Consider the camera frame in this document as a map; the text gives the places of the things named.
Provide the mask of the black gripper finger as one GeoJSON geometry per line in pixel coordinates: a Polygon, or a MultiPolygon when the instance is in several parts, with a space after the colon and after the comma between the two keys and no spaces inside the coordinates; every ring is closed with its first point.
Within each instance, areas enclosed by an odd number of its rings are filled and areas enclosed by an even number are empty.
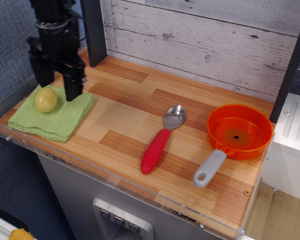
{"type": "Polygon", "coordinates": [[[55,68],[50,56],[29,54],[29,60],[38,84],[43,88],[55,80],[55,68]]]}
{"type": "Polygon", "coordinates": [[[84,73],[67,73],[63,75],[66,100],[73,101],[83,93],[87,76],[84,73]]]}

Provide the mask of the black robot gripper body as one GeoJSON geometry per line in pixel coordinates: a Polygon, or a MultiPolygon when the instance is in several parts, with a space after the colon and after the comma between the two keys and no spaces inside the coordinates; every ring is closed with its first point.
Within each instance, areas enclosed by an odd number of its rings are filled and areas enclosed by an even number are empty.
{"type": "Polygon", "coordinates": [[[38,24],[39,37],[28,37],[29,54],[51,57],[56,72],[64,74],[84,73],[85,63],[78,55],[80,47],[79,23],[38,24]]]}

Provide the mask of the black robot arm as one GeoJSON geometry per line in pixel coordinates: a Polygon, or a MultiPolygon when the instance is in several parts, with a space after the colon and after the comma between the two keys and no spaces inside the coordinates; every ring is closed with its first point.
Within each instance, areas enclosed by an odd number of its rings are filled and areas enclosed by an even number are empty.
{"type": "Polygon", "coordinates": [[[39,36],[28,37],[29,61],[41,87],[61,73],[66,100],[71,102],[83,93],[87,81],[85,63],[78,55],[81,41],[79,20],[72,10],[74,0],[32,0],[34,23],[39,36]]]}

